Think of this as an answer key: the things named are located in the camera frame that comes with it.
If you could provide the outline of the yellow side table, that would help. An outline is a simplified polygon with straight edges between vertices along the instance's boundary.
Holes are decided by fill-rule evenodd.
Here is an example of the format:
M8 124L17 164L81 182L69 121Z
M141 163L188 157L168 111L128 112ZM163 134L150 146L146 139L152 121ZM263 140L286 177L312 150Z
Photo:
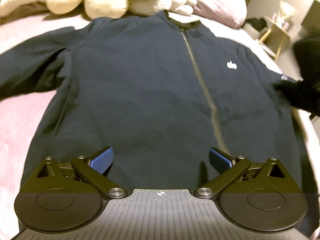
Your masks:
M272 17L264 16L270 27L258 40L258 44L274 62L277 61L281 51L286 49L291 42L288 30L291 25L291 18L296 12L296 8L280 0L278 11Z

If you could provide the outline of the navy zip jacket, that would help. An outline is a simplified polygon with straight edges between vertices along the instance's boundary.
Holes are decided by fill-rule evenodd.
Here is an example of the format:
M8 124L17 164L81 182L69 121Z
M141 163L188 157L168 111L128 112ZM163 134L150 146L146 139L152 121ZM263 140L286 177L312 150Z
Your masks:
M217 147L255 163L276 157L315 191L282 80L246 46L166 11L97 18L1 55L1 97L55 90L31 141L22 182L47 156L66 163L109 146L108 178L127 190L195 189L217 176Z

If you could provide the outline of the black clothes pile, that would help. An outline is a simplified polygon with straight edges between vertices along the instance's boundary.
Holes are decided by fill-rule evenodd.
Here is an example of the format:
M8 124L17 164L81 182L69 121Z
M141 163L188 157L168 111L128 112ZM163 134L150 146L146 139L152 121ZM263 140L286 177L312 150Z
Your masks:
M261 17L261 18L247 18L245 20L245 23L250 24L255 30L262 31L267 27L267 21Z

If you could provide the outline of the purple pillow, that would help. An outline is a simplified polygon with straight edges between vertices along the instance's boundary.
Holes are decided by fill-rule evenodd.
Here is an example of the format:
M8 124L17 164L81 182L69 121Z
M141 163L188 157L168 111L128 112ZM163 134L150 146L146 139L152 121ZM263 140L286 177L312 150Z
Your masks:
M247 16L245 0L196 0L193 14L239 29Z

